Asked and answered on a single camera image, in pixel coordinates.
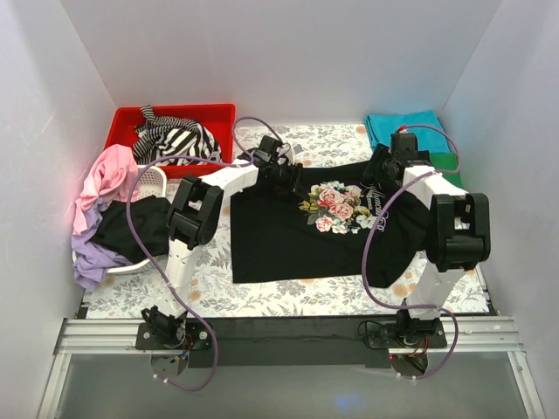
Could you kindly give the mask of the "black floral print t shirt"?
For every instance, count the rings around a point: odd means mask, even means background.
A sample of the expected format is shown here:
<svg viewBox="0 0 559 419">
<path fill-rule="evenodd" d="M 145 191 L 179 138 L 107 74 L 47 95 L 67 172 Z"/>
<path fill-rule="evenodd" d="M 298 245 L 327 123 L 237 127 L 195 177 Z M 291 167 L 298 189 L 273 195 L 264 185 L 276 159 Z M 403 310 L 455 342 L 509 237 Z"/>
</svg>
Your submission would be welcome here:
<svg viewBox="0 0 559 419">
<path fill-rule="evenodd" d="M 395 191 L 365 183 L 367 164 L 305 168 L 298 195 L 231 199 L 231 265 L 236 284 L 360 274 L 362 254 L 382 207 Z M 369 285 L 388 288 L 424 249 L 429 212 L 403 193 L 369 247 Z"/>
</svg>

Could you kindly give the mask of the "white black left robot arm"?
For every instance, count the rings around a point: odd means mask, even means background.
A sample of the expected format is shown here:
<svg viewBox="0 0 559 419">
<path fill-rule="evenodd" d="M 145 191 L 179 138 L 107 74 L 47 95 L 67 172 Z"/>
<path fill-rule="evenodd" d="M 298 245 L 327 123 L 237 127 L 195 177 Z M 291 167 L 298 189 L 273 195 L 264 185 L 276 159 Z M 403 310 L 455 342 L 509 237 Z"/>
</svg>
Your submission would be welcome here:
<svg viewBox="0 0 559 419">
<path fill-rule="evenodd" d="M 166 290 L 155 301 L 158 311 L 175 318 L 187 312 L 183 304 L 189 294 L 188 283 L 202 248 L 215 236 L 225 200 L 264 180 L 293 191 L 301 170 L 291 145 L 266 135 L 258 147 L 242 153 L 218 171 L 184 177 L 167 216 Z"/>
</svg>

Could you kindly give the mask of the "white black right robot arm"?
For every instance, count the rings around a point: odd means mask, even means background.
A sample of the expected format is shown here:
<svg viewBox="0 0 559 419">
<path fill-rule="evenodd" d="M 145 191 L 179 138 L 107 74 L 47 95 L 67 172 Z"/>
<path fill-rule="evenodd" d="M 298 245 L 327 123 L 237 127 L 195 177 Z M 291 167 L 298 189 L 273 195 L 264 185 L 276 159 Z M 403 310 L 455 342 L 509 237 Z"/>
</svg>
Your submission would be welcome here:
<svg viewBox="0 0 559 419">
<path fill-rule="evenodd" d="M 397 340 L 414 347 L 427 335 L 424 321 L 451 315 L 444 304 L 455 285 L 467 271 L 488 259 L 491 252 L 490 211 L 488 197 L 469 193 L 448 182 L 443 174 L 458 173 L 459 169 L 435 169 L 428 153 L 418 149 L 413 128 L 423 128 L 443 135 L 449 144 L 451 137 L 444 131 L 427 125 L 401 126 L 390 135 L 388 147 L 379 145 L 369 162 L 377 182 L 392 183 L 397 190 L 382 207 L 369 233 L 362 254 L 362 283 L 365 292 L 377 305 L 390 310 L 406 311 L 409 317 L 395 325 Z M 370 290 L 367 277 L 369 247 L 379 223 L 391 210 L 392 204 L 405 192 L 416 197 L 429 211 L 425 253 L 428 263 L 417 288 L 399 305 L 379 300 Z"/>
</svg>

